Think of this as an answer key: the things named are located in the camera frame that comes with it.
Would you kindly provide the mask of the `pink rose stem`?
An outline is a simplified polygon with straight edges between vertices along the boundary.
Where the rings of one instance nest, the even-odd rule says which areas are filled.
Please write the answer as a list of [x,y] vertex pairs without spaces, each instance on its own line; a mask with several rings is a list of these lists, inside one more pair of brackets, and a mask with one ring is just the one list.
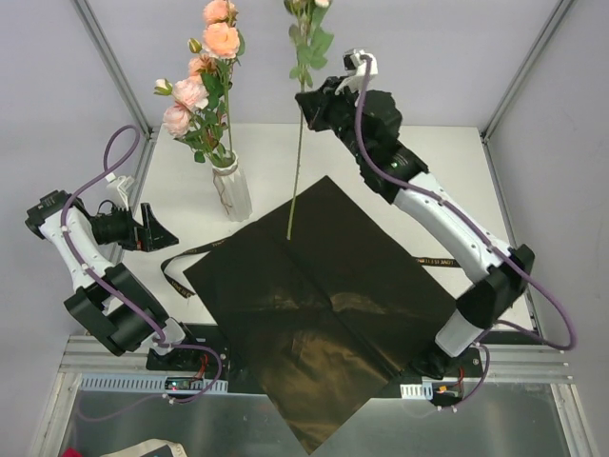
[[217,168],[226,168],[232,163],[232,157],[223,144],[227,123],[221,73],[216,59],[203,52],[203,45],[197,39],[189,38],[187,43],[193,54],[188,63],[189,80],[207,92],[207,105],[194,109],[190,121],[193,133],[187,134],[187,143],[195,153],[196,162],[207,160]]
[[[322,27],[322,22],[333,1],[284,1],[285,9],[294,18],[288,35],[296,52],[296,65],[290,70],[289,78],[298,81],[297,93],[313,88],[313,70],[321,70],[327,65],[326,53],[334,40],[334,34]],[[305,116],[299,109],[299,133],[296,152],[296,166],[292,197],[289,206],[286,240],[292,238],[296,201],[300,181]]]
[[234,157],[222,143],[226,130],[223,106],[216,95],[209,94],[202,80],[187,78],[172,84],[157,79],[154,94],[172,100],[163,114],[162,127],[190,148],[196,163],[209,161],[218,168],[232,164]]
[[216,59],[218,70],[221,73],[221,88],[225,96],[227,123],[223,144],[232,155],[234,152],[228,96],[232,88],[233,68],[245,45],[237,29],[237,15],[238,10],[231,1],[210,1],[203,10],[206,25],[202,35],[203,45],[206,53]]

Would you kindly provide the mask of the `black paper flower wrap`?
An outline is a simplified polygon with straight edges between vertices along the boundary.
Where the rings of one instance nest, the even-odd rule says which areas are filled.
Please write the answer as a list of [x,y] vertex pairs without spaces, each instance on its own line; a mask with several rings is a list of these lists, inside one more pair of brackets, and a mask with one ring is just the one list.
[[326,177],[185,275],[307,452],[405,370],[456,306]]

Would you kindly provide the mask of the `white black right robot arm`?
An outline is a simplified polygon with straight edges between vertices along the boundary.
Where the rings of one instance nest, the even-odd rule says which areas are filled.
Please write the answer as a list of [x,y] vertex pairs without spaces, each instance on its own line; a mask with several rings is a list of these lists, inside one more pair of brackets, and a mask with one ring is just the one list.
[[402,115],[391,93],[342,88],[329,77],[295,100],[313,131],[332,131],[354,156],[366,185],[413,217],[457,261],[471,287],[418,357],[439,375],[462,364],[463,352],[518,300],[535,256],[492,236],[455,203],[428,165],[399,139]]

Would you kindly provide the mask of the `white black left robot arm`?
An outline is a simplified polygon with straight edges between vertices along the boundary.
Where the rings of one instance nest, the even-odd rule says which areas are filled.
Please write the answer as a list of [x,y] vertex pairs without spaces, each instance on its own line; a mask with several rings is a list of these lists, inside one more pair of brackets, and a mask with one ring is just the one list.
[[115,204],[108,213],[90,215],[80,198],[55,190],[27,211],[25,224],[58,250],[73,287],[64,306],[109,352],[121,356],[144,346],[167,355],[178,369],[190,370],[199,364],[202,350],[187,338],[186,327],[124,264],[113,264],[100,252],[110,244],[153,252],[179,242],[150,204],[142,203],[140,212],[141,222]]

